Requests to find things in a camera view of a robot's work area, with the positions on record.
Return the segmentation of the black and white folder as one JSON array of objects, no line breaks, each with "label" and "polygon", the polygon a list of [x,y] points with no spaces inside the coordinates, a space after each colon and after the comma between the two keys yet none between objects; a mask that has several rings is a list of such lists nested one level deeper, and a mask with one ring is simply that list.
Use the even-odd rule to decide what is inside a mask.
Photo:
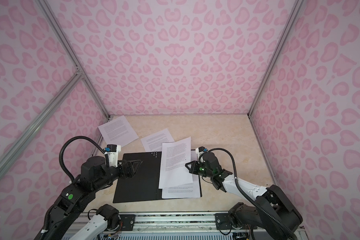
[{"label": "black and white folder", "polygon": [[118,179],[113,203],[132,203],[162,199],[159,189],[161,152],[124,154],[125,160],[141,160],[142,163],[133,178]]}]

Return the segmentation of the hidden paper sheet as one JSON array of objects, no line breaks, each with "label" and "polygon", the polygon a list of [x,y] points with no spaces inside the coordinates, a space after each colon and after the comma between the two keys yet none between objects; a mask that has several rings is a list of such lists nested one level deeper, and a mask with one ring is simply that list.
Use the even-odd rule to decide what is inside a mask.
[{"label": "hidden paper sheet", "polygon": [[191,161],[191,137],[162,144],[159,189],[172,188],[193,182],[185,164]]}]

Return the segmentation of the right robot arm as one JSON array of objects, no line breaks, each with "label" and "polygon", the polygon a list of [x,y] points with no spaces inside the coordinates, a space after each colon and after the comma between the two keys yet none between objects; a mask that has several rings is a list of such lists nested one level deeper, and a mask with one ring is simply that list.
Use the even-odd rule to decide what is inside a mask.
[{"label": "right robot arm", "polygon": [[303,222],[303,217],[283,190],[276,185],[264,187],[240,179],[236,164],[232,163],[232,172],[223,169],[215,151],[203,152],[196,161],[186,163],[185,167],[190,174],[210,178],[216,190],[234,194],[250,203],[234,205],[222,226],[232,229],[247,227],[251,236],[254,235],[254,228],[259,227],[274,240],[297,239],[295,231]]}]

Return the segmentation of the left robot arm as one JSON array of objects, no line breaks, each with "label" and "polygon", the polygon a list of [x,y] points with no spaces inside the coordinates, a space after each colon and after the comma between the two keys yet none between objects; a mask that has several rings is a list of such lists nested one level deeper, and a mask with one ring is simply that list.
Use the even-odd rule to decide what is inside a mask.
[{"label": "left robot arm", "polygon": [[65,187],[54,204],[47,210],[42,229],[36,240],[60,240],[70,226],[96,198],[96,193],[117,179],[132,178],[142,164],[141,160],[117,161],[108,167],[101,156],[89,158],[81,166],[81,174]]}]

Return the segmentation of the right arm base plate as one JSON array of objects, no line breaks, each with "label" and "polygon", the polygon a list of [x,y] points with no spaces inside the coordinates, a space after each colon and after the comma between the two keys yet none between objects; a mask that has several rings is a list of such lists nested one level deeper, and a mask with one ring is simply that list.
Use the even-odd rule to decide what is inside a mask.
[{"label": "right arm base plate", "polygon": [[237,221],[228,213],[217,213],[215,216],[215,224],[217,230],[231,230],[237,228]]}]

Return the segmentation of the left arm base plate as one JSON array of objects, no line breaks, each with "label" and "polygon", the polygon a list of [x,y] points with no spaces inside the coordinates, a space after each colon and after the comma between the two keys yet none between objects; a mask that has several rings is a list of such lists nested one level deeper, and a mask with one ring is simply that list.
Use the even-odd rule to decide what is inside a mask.
[{"label": "left arm base plate", "polygon": [[136,215],[134,214],[121,214],[120,215],[122,227],[120,231],[132,231],[135,224]]}]

